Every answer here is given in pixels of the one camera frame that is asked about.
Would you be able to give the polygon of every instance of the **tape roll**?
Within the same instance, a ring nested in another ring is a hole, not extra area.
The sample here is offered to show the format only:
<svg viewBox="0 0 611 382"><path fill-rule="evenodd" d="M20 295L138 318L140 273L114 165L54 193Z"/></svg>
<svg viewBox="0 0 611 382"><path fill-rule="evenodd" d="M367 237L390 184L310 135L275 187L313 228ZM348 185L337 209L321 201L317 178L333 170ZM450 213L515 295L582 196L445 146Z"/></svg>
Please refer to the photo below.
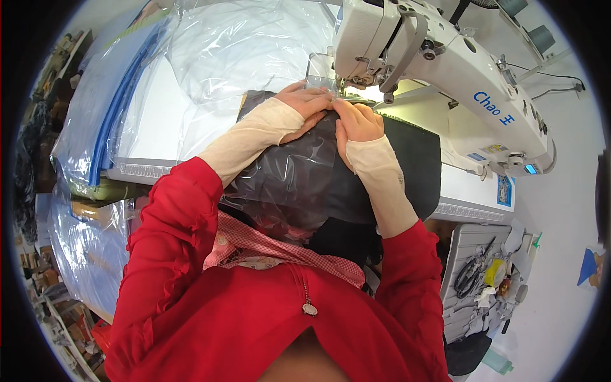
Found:
<svg viewBox="0 0 611 382"><path fill-rule="evenodd" d="M486 270L484 281L491 287L498 288L501 281L505 278L506 272L507 262L500 259L494 259L490 268Z"/></svg>

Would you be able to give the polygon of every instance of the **pendant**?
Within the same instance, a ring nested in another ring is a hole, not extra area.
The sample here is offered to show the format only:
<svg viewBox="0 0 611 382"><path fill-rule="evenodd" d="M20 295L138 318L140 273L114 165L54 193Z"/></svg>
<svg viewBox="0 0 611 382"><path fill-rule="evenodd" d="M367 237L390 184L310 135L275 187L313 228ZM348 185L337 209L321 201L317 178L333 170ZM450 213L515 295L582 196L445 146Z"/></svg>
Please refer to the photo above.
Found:
<svg viewBox="0 0 611 382"><path fill-rule="evenodd" d="M301 309L303 309L304 314L309 314L312 317L314 317L314 316L316 316L318 314L318 309L316 309L314 307L314 305L312 305L312 304L303 304Z"/></svg>

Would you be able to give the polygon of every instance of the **woman's right hand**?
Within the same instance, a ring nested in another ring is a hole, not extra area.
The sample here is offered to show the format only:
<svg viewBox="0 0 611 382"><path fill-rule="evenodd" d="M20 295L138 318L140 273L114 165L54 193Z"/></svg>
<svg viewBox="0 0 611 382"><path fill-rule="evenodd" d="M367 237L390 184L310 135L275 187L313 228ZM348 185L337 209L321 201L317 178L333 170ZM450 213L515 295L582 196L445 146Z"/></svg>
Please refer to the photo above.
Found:
<svg viewBox="0 0 611 382"><path fill-rule="evenodd" d="M352 105L341 98L333 102L333 108L340 116L335 121L337 151L350 171L354 171L346 157L346 143L348 141L368 142L382 138L384 119L381 115L375 114L369 106L360 103Z"/></svg>

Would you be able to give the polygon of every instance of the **sewing machine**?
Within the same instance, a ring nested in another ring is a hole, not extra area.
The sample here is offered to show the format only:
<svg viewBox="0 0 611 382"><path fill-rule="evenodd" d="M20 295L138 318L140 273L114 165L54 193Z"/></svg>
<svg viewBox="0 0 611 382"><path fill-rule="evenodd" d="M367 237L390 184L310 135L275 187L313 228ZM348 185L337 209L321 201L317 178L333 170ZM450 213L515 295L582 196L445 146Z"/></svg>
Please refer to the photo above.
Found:
<svg viewBox="0 0 611 382"><path fill-rule="evenodd" d="M333 39L340 94L378 85L392 104L397 82L424 81L453 100L448 131L457 154L501 175L550 172L557 154L543 117L505 58L471 35L426 2L344 0Z"/></svg>

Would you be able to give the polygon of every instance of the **ruffled sleeve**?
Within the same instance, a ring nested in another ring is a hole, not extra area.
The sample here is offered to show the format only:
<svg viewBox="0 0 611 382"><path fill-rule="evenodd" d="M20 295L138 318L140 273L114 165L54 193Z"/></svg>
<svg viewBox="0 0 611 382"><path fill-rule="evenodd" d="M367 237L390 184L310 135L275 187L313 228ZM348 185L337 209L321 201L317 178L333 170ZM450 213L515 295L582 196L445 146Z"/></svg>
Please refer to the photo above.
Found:
<svg viewBox="0 0 611 382"><path fill-rule="evenodd" d="M218 224L221 180L200 158L161 177L141 211L142 225L128 239L130 260L115 311L106 370L127 380L153 346L152 322L170 309L202 274Z"/></svg>

